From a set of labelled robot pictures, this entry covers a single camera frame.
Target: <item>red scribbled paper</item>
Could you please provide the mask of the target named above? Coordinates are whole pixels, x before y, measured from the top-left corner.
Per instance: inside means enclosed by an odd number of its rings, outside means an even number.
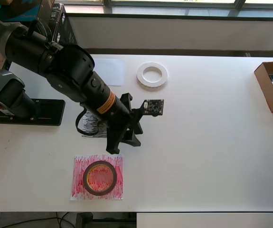
[[[104,196],[94,196],[90,194],[83,185],[83,175],[86,168],[95,161],[106,161],[114,166],[117,175],[117,181],[114,189]],[[121,200],[123,195],[123,177],[122,177],[122,155],[87,155],[76,156],[74,161],[73,181],[71,190],[71,200],[85,199],[117,199]]]

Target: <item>white table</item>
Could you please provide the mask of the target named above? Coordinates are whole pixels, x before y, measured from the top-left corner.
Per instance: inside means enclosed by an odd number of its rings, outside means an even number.
[[[164,115],[141,119],[142,146],[120,144],[124,199],[70,201],[76,155],[106,153],[105,139],[75,129],[79,104],[13,65],[33,98],[64,99],[60,127],[0,124],[0,211],[273,211],[273,114],[253,74],[273,58],[95,55],[126,61],[120,96],[132,106],[165,99]],[[136,71],[157,62],[169,73],[158,92]]]
[[[137,213],[137,228],[273,228],[273,213]]]

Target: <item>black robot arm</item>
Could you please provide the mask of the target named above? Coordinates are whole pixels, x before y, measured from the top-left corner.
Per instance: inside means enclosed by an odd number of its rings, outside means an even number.
[[[92,57],[78,45],[62,46],[20,23],[0,22],[0,51],[9,61],[45,77],[54,89],[80,103],[82,114],[88,110],[104,121],[106,150],[111,154],[119,153],[120,142],[141,145],[135,134],[142,133],[139,120],[143,115],[162,115],[163,100],[147,100],[140,109],[131,109],[131,95],[119,99],[94,71]]]

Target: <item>black cable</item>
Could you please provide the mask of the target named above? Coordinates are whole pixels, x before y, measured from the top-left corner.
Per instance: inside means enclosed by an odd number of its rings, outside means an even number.
[[[64,217],[68,214],[69,212],[67,212],[66,214],[63,215],[63,217],[61,217],[60,223],[59,223],[59,228],[61,228],[61,222],[62,220],[64,220]]]
[[[87,135],[87,136],[96,135],[96,134],[98,133],[98,131],[99,131],[98,126],[104,122],[104,121],[102,121],[102,120],[100,120],[100,121],[97,122],[97,124],[96,124],[96,126],[97,126],[97,131],[95,131],[95,132],[85,132],[85,131],[83,131],[83,130],[81,130],[81,129],[78,128],[79,121],[80,121],[80,119],[86,114],[86,112],[87,112],[87,109],[84,108],[84,110],[77,116],[76,121],[75,121],[76,129],[77,129],[77,131],[78,131],[79,133],[84,134],[84,135]]]
[[[56,217],[58,218],[58,214],[57,214],[57,211],[55,212],[56,213]],[[59,220],[57,219],[57,223],[59,224]]]
[[[44,220],[51,220],[51,219],[60,219],[59,217],[52,217],[52,218],[39,218],[39,219],[32,219],[32,220],[27,220],[27,221],[23,221],[23,222],[18,222],[18,223],[14,223],[11,225],[7,225],[5,227],[1,227],[1,228],[7,228],[7,227],[12,227],[12,226],[16,226],[16,225],[20,225],[23,223],[27,223],[27,222],[35,222],[35,221],[44,221]],[[66,219],[61,218],[63,221],[67,222],[68,224],[70,224],[73,228],[75,228],[75,226],[73,225],[73,223],[69,222]]]

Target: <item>masking tape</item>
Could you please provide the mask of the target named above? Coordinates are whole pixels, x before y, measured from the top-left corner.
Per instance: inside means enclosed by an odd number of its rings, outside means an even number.
[[[161,79],[159,81],[149,82],[144,78],[143,73],[149,67],[154,67],[154,68],[157,68],[157,69],[159,69],[161,71]],[[168,79],[168,72],[167,72],[166,68],[163,67],[161,64],[158,64],[158,63],[145,63],[145,64],[141,65],[140,68],[138,68],[138,70],[137,70],[137,79],[145,87],[157,88],[157,87],[160,87],[163,84],[165,84],[165,82]]]

